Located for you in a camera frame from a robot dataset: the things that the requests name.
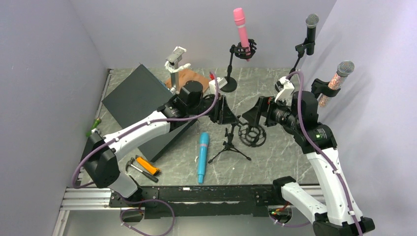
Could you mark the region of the round-base stand black mic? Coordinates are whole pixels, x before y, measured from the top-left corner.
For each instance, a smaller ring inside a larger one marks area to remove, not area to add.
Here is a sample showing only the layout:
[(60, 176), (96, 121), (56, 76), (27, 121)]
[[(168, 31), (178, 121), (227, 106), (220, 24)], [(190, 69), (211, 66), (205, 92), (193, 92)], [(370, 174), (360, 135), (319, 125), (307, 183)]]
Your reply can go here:
[(293, 68), (290, 70), (290, 74), (296, 71), (296, 68), (300, 62), (300, 60), (304, 57), (305, 54), (308, 56), (311, 56), (314, 54), (314, 48), (315, 48), (315, 41), (308, 41), (307, 38), (305, 38), (304, 42), (301, 44), (298, 44), (295, 46), (295, 50), (298, 53), (298, 59), (293, 66)]

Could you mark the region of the glitter microphone silver grille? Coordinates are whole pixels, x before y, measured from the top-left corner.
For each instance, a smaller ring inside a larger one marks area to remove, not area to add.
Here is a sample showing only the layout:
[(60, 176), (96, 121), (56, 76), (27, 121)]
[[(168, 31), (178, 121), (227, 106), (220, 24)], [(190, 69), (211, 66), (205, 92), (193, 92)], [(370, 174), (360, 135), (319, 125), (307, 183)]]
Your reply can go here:
[(341, 85), (344, 83), (346, 78), (353, 73), (354, 69), (355, 65), (350, 60), (345, 60), (338, 64), (335, 75), (327, 84), (329, 89), (328, 95), (323, 93), (318, 100), (320, 107), (325, 107), (327, 103), (338, 94)]

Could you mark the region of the green valve fitting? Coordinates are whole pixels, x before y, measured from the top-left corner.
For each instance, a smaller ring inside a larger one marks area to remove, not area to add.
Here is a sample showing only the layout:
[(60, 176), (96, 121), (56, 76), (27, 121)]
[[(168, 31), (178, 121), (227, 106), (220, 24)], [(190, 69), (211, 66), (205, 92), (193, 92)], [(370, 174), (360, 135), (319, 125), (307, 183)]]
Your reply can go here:
[(86, 132), (86, 137), (89, 137), (92, 133), (94, 133), (100, 123), (101, 123), (101, 118), (100, 117), (96, 118), (91, 128)]

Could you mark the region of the round-base stand with shock mount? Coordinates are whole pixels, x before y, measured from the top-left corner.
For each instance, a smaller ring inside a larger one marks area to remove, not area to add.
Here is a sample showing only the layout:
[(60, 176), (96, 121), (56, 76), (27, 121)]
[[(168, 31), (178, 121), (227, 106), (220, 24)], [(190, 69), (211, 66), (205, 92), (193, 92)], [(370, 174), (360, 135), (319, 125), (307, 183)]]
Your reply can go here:
[(238, 83), (237, 81), (231, 76), (233, 70), (233, 58), (237, 57), (239, 59), (251, 59), (254, 54), (256, 53), (256, 45), (254, 39), (248, 39), (249, 46), (242, 46), (239, 42), (237, 45), (233, 44), (230, 49), (230, 60), (229, 65), (227, 67), (227, 75), (225, 76), (227, 84), (221, 88), (223, 92), (233, 92), (237, 89)]

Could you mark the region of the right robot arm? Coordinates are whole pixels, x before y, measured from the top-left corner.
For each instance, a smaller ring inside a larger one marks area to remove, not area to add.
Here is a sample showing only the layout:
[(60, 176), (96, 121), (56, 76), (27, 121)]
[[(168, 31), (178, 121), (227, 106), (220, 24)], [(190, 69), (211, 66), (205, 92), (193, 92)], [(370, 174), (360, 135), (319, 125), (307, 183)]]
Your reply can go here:
[(308, 91), (297, 91), (290, 108), (261, 96), (242, 117), (251, 127), (265, 117), (265, 126), (280, 124), (306, 154), (319, 181), (325, 203), (308, 194), (292, 177), (273, 181), (271, 198), (277, 204), (291, 203), (312, 224), (317, 236), (361, 236), (375, 229), (365, 217), (346, 183), (332, 130), (318, 122), (318, 101)]

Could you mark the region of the black microphone silver grille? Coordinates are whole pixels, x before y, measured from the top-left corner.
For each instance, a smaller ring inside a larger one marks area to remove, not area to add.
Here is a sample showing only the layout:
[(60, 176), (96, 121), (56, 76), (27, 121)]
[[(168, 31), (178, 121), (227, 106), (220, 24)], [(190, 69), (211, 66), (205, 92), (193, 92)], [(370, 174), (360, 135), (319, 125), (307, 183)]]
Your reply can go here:
[(315, 50), (315, 39), (316, 39), (316, 27), (319, 22), (319, 16), (312, 13), (307, 16), (305, 24), (307, 26), (306, 39), (304, 45), (306, 46), (306, 53), (308, 56), (314, 54)]

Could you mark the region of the dark grey rack unit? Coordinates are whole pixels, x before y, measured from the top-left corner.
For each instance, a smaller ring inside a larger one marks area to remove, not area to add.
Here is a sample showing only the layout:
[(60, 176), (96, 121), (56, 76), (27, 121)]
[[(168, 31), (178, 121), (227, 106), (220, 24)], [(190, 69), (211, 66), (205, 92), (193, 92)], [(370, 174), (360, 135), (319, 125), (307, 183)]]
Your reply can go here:
[[(172, 97), (166, 86), (142, 64), (135, 69), (114, 69), (107, 92), (103, 105), (122, 128), (146, 118)], [(148, 161), (156, 162), (194, 123), (190, 121), (138, 149)]]

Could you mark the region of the small black hammer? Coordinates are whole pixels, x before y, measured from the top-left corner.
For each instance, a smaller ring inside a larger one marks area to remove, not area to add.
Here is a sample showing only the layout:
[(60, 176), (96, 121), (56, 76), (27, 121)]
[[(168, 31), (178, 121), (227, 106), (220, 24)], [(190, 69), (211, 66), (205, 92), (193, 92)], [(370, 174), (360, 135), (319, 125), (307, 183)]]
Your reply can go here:
[(158, 183), (159, 179), (155, 176), (153, 176), (152, 174), (145, 172), (143, 170), (141, 170), (139, 167), (136, 167), (135, 165), (133, 165), (133, 162), (136, 161), (133, 157), (130, 158), (129, 161), (127, 161), (127, 163), (125, 164), (125, 171), (127, 172), (128, 168), (131, 167), (137, 171), (139, 171), (142, 175), (144, 175), (146, 178), (150, 179), (151, 181)]

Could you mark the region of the pink microphone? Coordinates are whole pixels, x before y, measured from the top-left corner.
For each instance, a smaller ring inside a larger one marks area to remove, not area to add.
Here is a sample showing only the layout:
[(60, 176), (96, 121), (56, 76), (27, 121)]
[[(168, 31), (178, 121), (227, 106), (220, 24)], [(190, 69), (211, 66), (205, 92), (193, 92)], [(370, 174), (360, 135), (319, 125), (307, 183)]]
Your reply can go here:
[(239, 52), (239, 56), (245, 57), (247, 61), (250, 61), (250, 43), (247, 35), (247, 30), (245, 27), (245, 14), (242, 8), (235, 8), (233, 10), (233, 16), (235, 24), (238, 28), (238, 34), (240, 38), (240, 45), (237, 45), (236, 49)]

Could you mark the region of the blue microphone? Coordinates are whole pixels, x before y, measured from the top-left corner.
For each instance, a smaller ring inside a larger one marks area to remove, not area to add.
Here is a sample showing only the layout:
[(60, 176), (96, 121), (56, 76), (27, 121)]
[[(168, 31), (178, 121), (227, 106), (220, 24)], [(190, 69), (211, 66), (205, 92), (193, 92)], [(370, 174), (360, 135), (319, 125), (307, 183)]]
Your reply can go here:
[(197, 167), (197, 181), (199, 184), (204, 183), (206, 173), (207, 151), (209, 146), (209, 134), (203, 132), (199, 141), (199, 158)]

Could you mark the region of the orange utility knife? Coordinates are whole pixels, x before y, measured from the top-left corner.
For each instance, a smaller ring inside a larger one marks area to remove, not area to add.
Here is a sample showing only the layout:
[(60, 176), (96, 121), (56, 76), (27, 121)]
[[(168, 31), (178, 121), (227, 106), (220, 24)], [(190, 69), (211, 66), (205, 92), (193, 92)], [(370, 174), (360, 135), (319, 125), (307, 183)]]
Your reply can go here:
[(143, 157), (136, 156), (135, 159), (139, 163), (139, 165), (141, 165), (146, 171), (148, 171), (153, 176), (158, 176), (161, 173), (159, 168), (154, 167), (150, 162), (148, 162)]

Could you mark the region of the black tripod shock-mount stand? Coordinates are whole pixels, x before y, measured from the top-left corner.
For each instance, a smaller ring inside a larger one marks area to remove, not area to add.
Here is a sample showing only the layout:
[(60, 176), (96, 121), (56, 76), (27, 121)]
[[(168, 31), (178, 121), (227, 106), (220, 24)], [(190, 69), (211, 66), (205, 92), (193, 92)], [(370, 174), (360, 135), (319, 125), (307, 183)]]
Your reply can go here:
[(212, 163), (214, 159), (216, 159), (221, 153), (226, 151), (232, 151), (241, 154), (248, 161), (252, 161), (249, 156), (241, 152), (233, 144), (234, 131), (236, 127), (238, 128), (238, 137), (245, 146), (250, 148), (257, 148), (261, 147), (266, 142), (267, 133), (262, 126), (251, 126), (249, 123), (241, 121), (239, 123), (231, 124), (231, 130), (225, 128), (226, 141), (224, 141), (222, 144), (223, 149), (208, 161), (209, 164)]

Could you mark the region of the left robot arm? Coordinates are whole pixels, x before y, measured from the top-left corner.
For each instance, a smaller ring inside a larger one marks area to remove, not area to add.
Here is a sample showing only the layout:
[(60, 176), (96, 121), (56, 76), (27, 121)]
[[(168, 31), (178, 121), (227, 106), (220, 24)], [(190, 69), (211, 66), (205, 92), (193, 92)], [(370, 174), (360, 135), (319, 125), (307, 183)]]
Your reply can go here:
[(168, 102), (141, 121), (106, 136), (92, 133), (87, 139), (80, 166), (96, 187), (110, 188), (118, 192), (128, 206), (136, 206), (142, 191), (132, 177), (120, 172), (119, 160), (134, 148), (202, 116), (208, 116), (217, 124), (239, 122), (229, 108), (226, 96), (217, 91), (203, 95), (202, 85), (189, 81)]

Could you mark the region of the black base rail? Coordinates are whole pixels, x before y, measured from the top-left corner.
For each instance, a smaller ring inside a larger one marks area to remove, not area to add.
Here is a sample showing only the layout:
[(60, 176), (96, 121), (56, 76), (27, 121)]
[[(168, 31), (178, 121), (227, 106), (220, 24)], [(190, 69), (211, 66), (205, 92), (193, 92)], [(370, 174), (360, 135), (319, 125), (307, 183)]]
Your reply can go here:
[(187, 216), (251, 215), (267, 217), (268, 209), (285, 205), (271, 184), (143, 186), (145, 219)]

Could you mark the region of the round-base stand glitter mic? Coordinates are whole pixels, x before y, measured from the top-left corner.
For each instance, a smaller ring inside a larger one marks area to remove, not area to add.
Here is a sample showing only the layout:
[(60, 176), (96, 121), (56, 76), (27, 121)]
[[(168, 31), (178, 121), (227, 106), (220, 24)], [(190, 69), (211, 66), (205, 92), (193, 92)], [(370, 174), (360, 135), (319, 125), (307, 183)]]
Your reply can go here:
[(335, 97), (341, 90), (340, 88), (331, 89), (328, 85), (329, 82), (321, 81), (318, 78), (313, 81), (311, 85), (311, 92), (314, 94), (316, 99), (318, 99), (321, 94), (327, 97)]

